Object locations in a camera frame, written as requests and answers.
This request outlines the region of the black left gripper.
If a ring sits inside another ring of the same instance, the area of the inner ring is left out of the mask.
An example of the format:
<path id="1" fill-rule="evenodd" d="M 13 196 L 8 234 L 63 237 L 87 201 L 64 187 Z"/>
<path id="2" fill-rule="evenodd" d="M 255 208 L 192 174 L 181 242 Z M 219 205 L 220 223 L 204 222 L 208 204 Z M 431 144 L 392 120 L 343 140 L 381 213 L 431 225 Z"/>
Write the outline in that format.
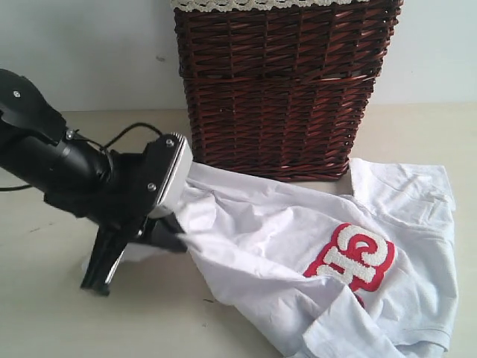
<path id="1" fill-rule="evenodd" d="M 185 231 L 175 214 L 152 219 L 140 212 L 137 181 L 144 152 L 114 153 L 114 176 L 95 192 L 57 192 L 44 196 L 45 203 L 100 226 L 80 285 L 83 290 L 103 297 L 110 294 L 111 280 L 128 242 L 172 253 L 187 252 L 187 246 L 180 238 Z"/>

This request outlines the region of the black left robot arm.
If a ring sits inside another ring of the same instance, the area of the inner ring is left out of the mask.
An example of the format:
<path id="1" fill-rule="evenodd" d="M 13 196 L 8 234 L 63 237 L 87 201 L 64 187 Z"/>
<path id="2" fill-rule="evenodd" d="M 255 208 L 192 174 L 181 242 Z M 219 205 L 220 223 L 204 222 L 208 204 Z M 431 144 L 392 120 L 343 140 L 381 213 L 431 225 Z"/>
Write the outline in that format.
<path id="1" fill-rule="evenodd" d="M 187 138 L 158 133 L 120 153 L 69 127 L 25 76 L 1 71 L 1 167 L 44 202 L 97 225 L 81 288 L 107 296 L 130 244 L 187 250 L 176 209 L 192 166 Z"/>

